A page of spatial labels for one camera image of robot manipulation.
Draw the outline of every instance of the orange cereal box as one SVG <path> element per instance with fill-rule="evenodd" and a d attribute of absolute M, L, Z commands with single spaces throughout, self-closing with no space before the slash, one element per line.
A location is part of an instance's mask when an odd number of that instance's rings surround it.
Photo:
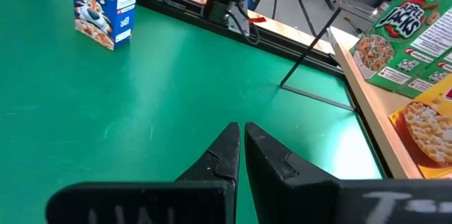
<path fill-rule="evenodd" d="M 390 119 L 425 178 L 452 177 L 452 74 Z"/>

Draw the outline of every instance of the wooden board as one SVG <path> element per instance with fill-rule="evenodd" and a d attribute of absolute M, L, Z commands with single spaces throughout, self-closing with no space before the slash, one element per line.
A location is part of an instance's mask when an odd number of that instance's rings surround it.
<path fill-rule="evenodd" d="M 334 27 L 329 28 L 329 33 L 335 59 L 341 65 L 356 95 L 394 178 L 422 178 L 388 118 L 390 114 L 407 105 L 410 99 L 365 82 L 348 51 L 358 38 Z"/>
<path fill-rule="evenodd" d="M 206 0 L 192 0 L 192 1 L 195 1 L 199 4 L 204 4 L 206 2 Z M 262 16 L 261 14 L 255 13 L 253 11 L 248 11 L 248 16 L 250 18 L 264 17 L 266 19 L 266 22 L 257 23 L 259 27 L 278 33 L 303 45 L 309 46 L 312 40 L 314 40 L 314 37 L 312 35 L 304 33 L 300 30 L 292 28 L 288 25 L 285 25 L 284 23 L 280 23 L 266 16 Z M 334 54 L 334 50 L 331 47 L 331 44 L 325 40 L 319 40 L 319 42 L 314 46 L 314 49 L 317 49 L 320 52 Z"/>

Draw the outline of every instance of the cereal box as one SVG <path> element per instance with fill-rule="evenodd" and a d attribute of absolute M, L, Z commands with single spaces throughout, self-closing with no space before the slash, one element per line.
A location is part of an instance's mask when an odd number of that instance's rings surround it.
<path fill-rule="evenodd" d="M 73 0 L 76 29 L 113 50 L 132 35 L 136 0 Z"/>
<path fill-rule="evenodd" d="M 452 73 L 452 53 L 432 62 L 417 78 L 412 79 L 405 86 L 397 90 L 397 93 L 409 98 L 415 98 L 435 83 Z"/>
<path fill-rule="evenodd" d="M 452 74 L 390 119 L 425 178 L 452 177 Z"/>
<path fill-rule="evenodd" d="M 452 0 L 395 0 L 350 50 L 363 77 L 395 91 L 452 47 Z"/>

